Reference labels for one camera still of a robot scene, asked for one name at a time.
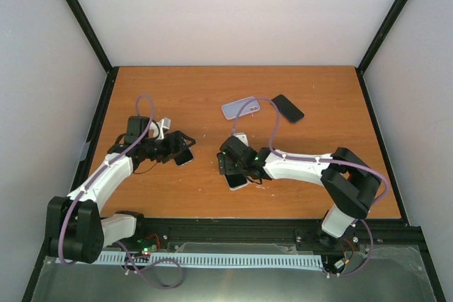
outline white perforated rail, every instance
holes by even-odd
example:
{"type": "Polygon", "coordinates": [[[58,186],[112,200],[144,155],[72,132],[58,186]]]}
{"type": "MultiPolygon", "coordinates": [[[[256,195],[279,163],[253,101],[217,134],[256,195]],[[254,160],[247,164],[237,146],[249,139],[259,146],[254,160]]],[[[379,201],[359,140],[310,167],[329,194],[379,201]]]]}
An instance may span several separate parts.
{"type": "MultiPolygon", "coordinates": [[[[322,267],[319,255],[249,255],[249,254],[185,254],[155,252],[149,259],[137,259],[137,265],[148,265],[155,261],[172,258],[185,268],[286,268],[317,270],[322,267]]],[[[123,265],[126,255],[120,251],[103,251],[94,265],[123,265]]],[[[159,263],[157,267],[174,267],[174,264],[159,263]]]]}

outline black metal frame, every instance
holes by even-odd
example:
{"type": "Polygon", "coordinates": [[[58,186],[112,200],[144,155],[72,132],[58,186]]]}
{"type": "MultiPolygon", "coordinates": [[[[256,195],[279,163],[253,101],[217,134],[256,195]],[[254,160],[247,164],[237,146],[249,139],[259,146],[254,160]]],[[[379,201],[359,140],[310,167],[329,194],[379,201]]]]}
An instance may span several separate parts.
{"type": "MultiPolygon", "coordinates": [[[[381,240],[384,244],[399,244],[399,245],[417,245],[420,249],[425,268],[428,272],[431,285],[433,287],[435,297],[438,301],[446,301],[440,286],[435,268],[432,264],[430,253],[426,245],[423,233],[420,227],[409,226],[408,217],[403,206],[398,185],[395,180],[393,170],[391,168],[389,155],[386,151],[382,134],[379,130],[379,124],[374,114],[371,100],[365,80],[363,78],[367,67],[370,65],[373,57],[377,53],[379,47],[383,43],[387,33],[398,18],[398,15],[403,10],[407,0],[395,0],[389,12],[387,13],[381,27],[377,31],[373,41],[366,51],[360,65],[356,68],[357,77],[362,89],[362,93],[367,104],[369,116],[377,135],[379,147],[386,165],[387,172],[394,190],[396,201],[401,212],[402,219],[393,220],[367,220],[373,232],[375,242],[381,240]]],[[[87,141],[90,143],[86,158],[82,160],[77,168],[74,182],[71,189],[78,187],[87,177],[91,167],[91,162],[94,157],[96,145],[103,125],[103,120],[107,112],[110,96],[115,85],[118,67],[112,67],[108,61],[101,44],[99,43],[96,34],[93,31],[80,3],[77,0],[67,0],[74,16],[90,42],[94,52],[103,65],[107,78],[101,93],[101,98],[96,108],[96,113],[91,123],[90,132],[88,133],[87,141]]],[[[297,244],[295,234],[297,231],[315,228],[319,220],[231,220],[231,219],[145,219],[145,223],[153,231],[159,235],[166,235],[167,240],[163,241],[164,246],[171,248],[174,245],[186,242],[209,242],[209,243],[287,243],[297,244]]],[[[360,239],[367,239],[366,230],[357,226],[355,234],[360,239]]],[[[45,251],[43,248],[38,256],[35,268],[31,275],[27,289],[23,296],[23,301],[31,301],[35,286],[38,282],[38,277],[45,260],[45,251]]]]}

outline phone screen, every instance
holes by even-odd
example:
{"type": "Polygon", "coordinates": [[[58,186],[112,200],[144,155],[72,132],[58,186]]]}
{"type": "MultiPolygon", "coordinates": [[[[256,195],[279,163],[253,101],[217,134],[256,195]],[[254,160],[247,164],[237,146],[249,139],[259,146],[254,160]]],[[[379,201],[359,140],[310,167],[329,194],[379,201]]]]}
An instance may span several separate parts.
{"type": "Polygon", "coordinates": [[[241,173],[237,175],[225,175],[230,189],[239,189],[248,184],[247,178],[241,173]]]}
{"type": "Polygon", "coordinates": [[[277,106],[283,117],[289,120],[291,123],[295,123],[304,118],[304,113],[299,110],[288,98],[284,95],[278,95],[273,98],[272,101],[277,106]]]}
{"type": "Polygon", "coordinates": [[[190,149],[187,149],[184,150],[181,155],[177,155],[174,159],[177,166],[182,166],[193,160],[193,153],[190,149]]]}

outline brown tabletop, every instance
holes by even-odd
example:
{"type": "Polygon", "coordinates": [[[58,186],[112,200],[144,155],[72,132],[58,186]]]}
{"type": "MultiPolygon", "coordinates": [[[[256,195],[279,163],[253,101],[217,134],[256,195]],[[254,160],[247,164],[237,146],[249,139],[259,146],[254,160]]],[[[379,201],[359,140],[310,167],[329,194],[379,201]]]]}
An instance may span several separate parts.
{"type": "MultiPolygon", "coordinates": [[[[183,167],[171,161],[131,175],[108,200],[102,216],[132,210],[148,217],[321,218],[333,204],[322,187],[272,180],[231,191],[219,174],[216,153],[233,124],[224,118],[221,106],[250,96],[273,98],[282,93],[305,113],[296,124],[280,120],[275,148],[319,154],[343,146],[386,175],[352,66],[121,67],[91,171],[125,132],[141,93],[153,98],[155,120],[169,117],[171,131],[179,129],[196,139],[192,147],[195,159],[183,167]]],[[[275,123],[273,108],[266,102],[260,106],[254,115],[241,117],[237,129],[247,133],[255,149],[267,145],[275,123]]],[[[140,109],[148,115],[145,100],[140,109]]],[[[145,161],[137,172],[151,165],[145,161]]],[[[393,192],[372,208],[369,217],[400,217],[393,192]]]]}

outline white wall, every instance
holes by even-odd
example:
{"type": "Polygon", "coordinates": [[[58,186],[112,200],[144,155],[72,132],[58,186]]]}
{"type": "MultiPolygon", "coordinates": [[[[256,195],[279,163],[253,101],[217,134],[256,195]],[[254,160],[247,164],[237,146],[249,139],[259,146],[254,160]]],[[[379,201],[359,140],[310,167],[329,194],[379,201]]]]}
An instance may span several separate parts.
{"type": "Polygon", "coordinates": [[[393,0],[79,0],[114,65],[358,65],[393,0]]]}
{"type": "Polygon", "coordinates": [[[0,0],[0,301],[19,301],[105,73],[64,0],[0,0]]]}
{"type": "Polygon", "coordinates": [[[453,6],[409,0],[365,73],[411,223],[453,301],[453,6]]]}

